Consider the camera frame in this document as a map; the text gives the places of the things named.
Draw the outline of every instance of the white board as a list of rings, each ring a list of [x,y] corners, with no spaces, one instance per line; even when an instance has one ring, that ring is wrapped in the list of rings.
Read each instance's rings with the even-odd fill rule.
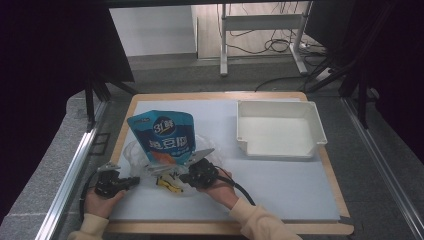
[[[309,159],[248,157],[236,140],[236,100],[178,100],[138,102],[134,115],[150,110],[188,112],[195,132],[207,136],[223,156],[223,167],[243,186],[257,205],[283,220],[335,221],[339,212],[319,154]],[[135,140],[128,131],[124,147]],[[120,177],[130,167],[121,153]],[[111,220],[230,221],[228,210],[194,189],[181,195],[143,179],[115,207]]]

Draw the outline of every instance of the hand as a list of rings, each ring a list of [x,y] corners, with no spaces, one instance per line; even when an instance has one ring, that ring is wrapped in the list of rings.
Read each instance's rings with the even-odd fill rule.
[[[225,178],[228,176],[224,173],[225,170],[219,169],[219,175]],[[230,177],[232,174],[230,172],[225,171]],[[213,198],[218,203],[224,205],[228,209],[232,209],[234,205],[237,203],[239,197],[237,197],[234,188],[221,180],[216,180],[216,182],[207,189],[199,189],[197,191],[204,192],[208,194],[211,198]]]
[[[85,197],[85,210],[87,213],[108,218],[112,213],[113,207],[125,196],[126,191],[118,192],[113,198],[106,199],[97,195],[94,188],[87,192]]]

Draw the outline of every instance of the black curtain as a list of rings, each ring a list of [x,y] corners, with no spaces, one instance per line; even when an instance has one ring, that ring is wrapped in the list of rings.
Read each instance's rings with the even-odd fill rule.
[[[424,163],[424,1],[398,1],[367,59],[377,109]]]
[[[43,158],[68,99],[99,72],[133,81],[107,8],[74,8],[60,1],[2,2],[1,218]]]

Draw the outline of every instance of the white plastic tray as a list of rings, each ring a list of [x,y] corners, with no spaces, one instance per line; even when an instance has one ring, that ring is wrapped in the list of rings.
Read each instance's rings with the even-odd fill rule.
[[[300,158],[327,144],[314,102],[239,101],[237,141],[248,156]]]

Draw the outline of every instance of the table leg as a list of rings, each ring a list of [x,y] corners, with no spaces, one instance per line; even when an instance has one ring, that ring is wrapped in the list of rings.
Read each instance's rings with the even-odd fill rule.
[[[306,69],[305,63],[299,53],[299,45],[302,40],[303,32],[305,31],[306,21],[308,20],[309,12],[311,10],[312,2],[308,2],[305,10],[302,13],[299,28],[297,30],[296,39],[290,44],[290,51],[292,52],[293,58],[296,62],[297,68],[299,69],[300,75],[307,75],[308,70]]]
[[[228,63],[227,63],[227,26],[226,26],[226,4],[222,4],[221,13],[221,76],[225,77],[228,75]]]

